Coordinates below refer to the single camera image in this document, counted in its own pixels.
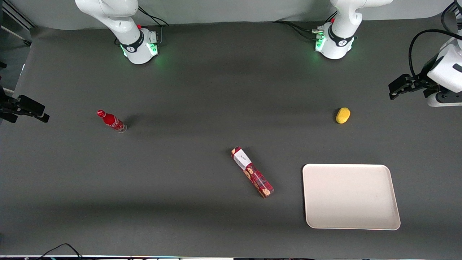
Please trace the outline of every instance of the sponge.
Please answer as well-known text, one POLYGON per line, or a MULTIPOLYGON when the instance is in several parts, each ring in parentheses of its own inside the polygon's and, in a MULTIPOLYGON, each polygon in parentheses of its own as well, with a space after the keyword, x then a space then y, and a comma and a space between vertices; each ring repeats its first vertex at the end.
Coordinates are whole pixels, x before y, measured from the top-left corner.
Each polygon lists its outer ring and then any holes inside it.
POLYGON ((335 120, 337 120, 337 123, 343 124, 345 123, 349 118, 350 118, 350 110, 346 107, 340 108, 339 112, 337 113, 337 116, 335 117, 335 120))

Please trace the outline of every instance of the coca-cola bottle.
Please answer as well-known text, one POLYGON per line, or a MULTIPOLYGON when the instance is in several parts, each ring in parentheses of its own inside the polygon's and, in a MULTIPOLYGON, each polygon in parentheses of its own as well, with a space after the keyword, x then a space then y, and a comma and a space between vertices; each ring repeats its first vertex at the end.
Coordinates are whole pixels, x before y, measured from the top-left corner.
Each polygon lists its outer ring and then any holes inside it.
POLYGON ((98 110, 96 114, 103 119, 106 125, 114 130, 117 130, 119 133, 123 133, 127 130, 127 126, 113 114, 108 114, 103 110, 98 110))

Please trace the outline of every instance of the plastic tray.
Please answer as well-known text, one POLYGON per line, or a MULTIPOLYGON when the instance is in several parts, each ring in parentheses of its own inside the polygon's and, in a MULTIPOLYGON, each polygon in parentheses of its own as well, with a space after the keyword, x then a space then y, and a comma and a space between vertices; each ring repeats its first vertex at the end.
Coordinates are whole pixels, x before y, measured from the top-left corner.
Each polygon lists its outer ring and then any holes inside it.
POLYGON ((306 222, 315 229, 397 230, 400 216, 384 165, 307 164, 306 222))

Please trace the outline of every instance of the bottle cap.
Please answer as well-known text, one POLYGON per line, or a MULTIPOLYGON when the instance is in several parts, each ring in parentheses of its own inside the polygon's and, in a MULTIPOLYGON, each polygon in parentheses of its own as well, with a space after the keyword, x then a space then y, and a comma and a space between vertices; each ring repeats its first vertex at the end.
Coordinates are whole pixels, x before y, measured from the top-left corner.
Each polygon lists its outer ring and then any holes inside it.
POLYGON ((98 110, 98 112, 96 112, 96 114, 100 117, 100 118, 103 118, 106 116, 106 112, 104 112, 103 110, 98 110))

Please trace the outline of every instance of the red box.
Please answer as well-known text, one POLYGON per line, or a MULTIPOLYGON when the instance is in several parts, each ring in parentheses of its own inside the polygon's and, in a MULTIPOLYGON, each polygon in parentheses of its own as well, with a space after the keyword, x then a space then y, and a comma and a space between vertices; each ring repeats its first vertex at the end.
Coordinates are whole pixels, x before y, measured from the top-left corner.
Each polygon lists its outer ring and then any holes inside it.
POLYGON ((264 197, 268 197, 274 192, 271 184, 265 179, 260 171, 254 166, 245 152, 238 146, 231 151, 232 158, 244 171, 245 176, 249 178, 258 192, 264 197))

